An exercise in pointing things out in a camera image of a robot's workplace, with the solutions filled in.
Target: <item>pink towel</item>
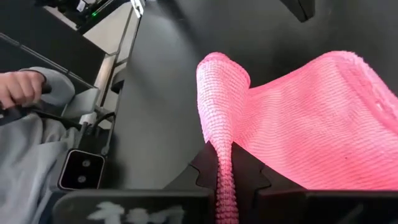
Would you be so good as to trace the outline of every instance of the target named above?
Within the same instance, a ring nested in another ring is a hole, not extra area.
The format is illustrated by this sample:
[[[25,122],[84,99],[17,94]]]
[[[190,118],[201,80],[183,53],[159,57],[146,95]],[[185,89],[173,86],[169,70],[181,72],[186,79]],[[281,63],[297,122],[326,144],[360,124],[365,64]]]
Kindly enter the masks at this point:
[[[398,189],[398,99],[361,58],[330,52],[263,86],[249,84],[221,53],[197,68],[203,135],[220,164],[218,223],[238,222],[233,141],[307,189]]]

